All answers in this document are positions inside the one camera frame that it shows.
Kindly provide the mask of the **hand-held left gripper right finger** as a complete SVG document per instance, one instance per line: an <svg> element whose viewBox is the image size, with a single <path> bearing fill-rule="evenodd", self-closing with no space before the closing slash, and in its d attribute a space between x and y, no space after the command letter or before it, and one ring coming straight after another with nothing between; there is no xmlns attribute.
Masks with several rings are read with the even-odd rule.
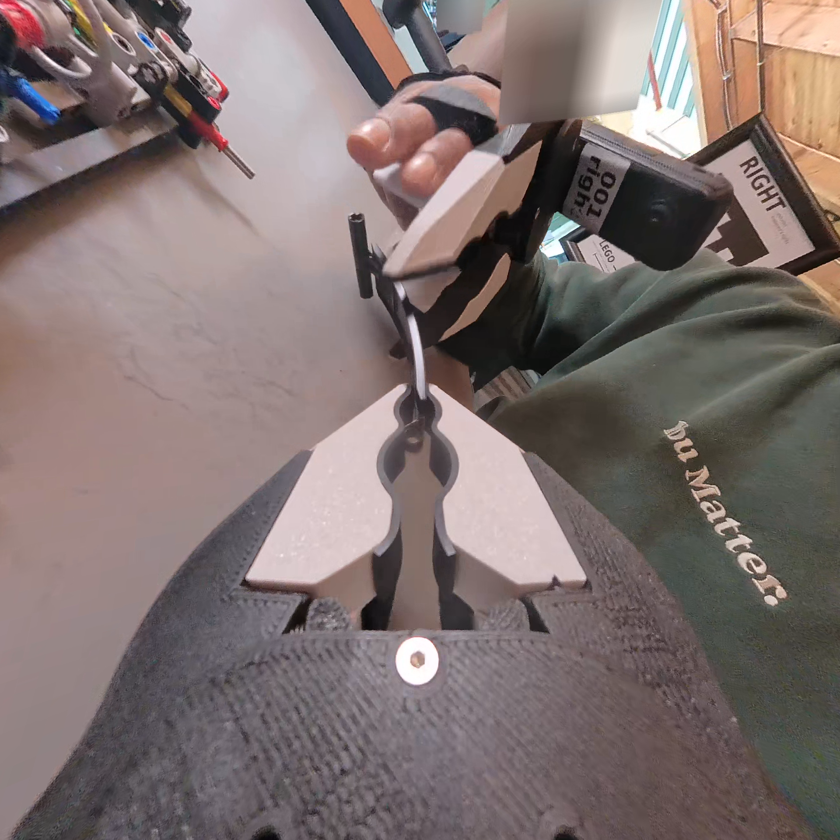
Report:
<svg viewBox="0 0 840 840"><path fill-rule="evenodd" d="M520 447L441 389L428 396L442 628L471 629L499 604L583 588L586 574Z"/></svg>

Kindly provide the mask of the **person's right hand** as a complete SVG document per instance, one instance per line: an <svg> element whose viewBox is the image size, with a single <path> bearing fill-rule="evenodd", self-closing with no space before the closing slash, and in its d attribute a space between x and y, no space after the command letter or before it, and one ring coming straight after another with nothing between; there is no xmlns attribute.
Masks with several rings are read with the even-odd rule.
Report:
<svg viewBox="0 0 840 840"><path fill-rule="evenodd" d="M455 91L482 102L489 117L474 119L435 102ZM497 126L500 99L500 84L483 73L409 77L374 117L350 132L347 151L369 175L399 164L406 194L428 198L468 152L489 139Z"/></svg>

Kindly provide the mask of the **small framed sign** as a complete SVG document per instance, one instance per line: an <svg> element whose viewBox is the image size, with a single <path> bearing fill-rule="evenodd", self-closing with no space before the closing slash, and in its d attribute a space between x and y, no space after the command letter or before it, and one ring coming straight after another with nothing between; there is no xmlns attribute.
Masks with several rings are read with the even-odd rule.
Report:
<svg viewBox="0 0 840 840"><path fill-rule="evenodd" d="M636 261L627 252L582 227L562 237L560 244L569 261L592 266L605 274L611 274Z"/></svg>

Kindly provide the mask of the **black framed sign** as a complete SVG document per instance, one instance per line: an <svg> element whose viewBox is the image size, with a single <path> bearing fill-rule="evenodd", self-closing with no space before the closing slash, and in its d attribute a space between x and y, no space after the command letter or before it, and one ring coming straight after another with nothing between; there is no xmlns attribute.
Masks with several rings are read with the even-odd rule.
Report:
<svg viewBox="0 0 840 840"><path fill-rule="evenodd" d="M702 246L731 266L799 276L839 256L837 232L763 114L688 161L732 186L731 204Z"/></svg>

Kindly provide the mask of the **lego car chassis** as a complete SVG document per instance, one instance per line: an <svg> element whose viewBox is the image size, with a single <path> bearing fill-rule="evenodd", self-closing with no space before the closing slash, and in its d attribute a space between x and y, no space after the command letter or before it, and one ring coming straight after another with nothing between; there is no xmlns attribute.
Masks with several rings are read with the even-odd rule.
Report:
<svg viewBox="0 0 840 840"><path fill-rule="evenodd" d="M186 2L2 1L2 214L178 139L248 179L217 125L229 96L193 51Z"/></svg>

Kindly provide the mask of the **long background table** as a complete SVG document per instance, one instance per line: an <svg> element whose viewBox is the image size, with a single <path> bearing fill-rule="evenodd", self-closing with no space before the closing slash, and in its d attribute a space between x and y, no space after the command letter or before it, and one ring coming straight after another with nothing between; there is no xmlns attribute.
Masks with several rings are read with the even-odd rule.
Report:
<svg viewBox="0 0 840 840"><path fill-rule="evenodd" d="M385 105L402 81L414 74L372 1L307 1L321 27L369 98Z"/></svg>

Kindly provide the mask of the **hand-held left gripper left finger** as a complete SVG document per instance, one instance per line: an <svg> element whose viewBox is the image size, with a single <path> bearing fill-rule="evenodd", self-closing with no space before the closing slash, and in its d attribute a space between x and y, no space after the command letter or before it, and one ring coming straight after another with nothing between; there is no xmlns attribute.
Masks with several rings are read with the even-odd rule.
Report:
<svg viewBox="0 0 840 840"><path fill-rule="evenodd" d="M408 386L396 387L308 452L245 574L252 589L332 598L367 629L386 629L403 565Z"/></svg>

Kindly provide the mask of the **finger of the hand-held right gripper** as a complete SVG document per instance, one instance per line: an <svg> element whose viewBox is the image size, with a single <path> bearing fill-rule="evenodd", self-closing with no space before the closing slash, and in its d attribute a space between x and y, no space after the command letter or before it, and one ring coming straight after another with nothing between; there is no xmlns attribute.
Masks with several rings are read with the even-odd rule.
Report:
<svg viewBox="0 0 840 840"><path fill-rule="evenodd" d="M511 268L507 251L477 251L464 267L441 263L401 276L410 311L423 343L441 343L473 324L505 285Z"/></svg>
<svg viewBox="0 0 840 840"><path fill-rule="evenodd" d="M508 210L508 201L498 190L504 171L497 154L467 153L387 257L383 276L423 277L453 266L467 244Z"/></svg>

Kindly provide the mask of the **person's right forearm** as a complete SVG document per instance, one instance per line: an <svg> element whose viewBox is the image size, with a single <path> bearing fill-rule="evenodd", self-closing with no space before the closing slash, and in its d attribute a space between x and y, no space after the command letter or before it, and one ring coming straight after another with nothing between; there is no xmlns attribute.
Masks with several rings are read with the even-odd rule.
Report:
<svg viewBox="0 0 840 840"><path fill-rule="evenodd" d="M510 366L556 379L620 348L634 330L628 313L665 277L639 262L606 274L538 253L512 263L478 319L440 346L481 384Z"/></svg>

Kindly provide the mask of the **black curved lego panel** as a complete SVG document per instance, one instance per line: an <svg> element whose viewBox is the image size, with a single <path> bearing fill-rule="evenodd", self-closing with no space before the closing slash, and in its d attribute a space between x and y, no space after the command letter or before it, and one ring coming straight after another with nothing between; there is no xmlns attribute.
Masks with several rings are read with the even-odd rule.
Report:
<svg viewBox="0 0 840 840"><path fill-rule="evenodd" d="M374 288L397 330L397 356L409 364L407 408L400 411L406 451L414 454L423 448L424 439L433 428L437 407L429 391L417 311L409 301L403 283L385 277L384 265L384 253L373 245L369 253L369 266Z"/></svg>

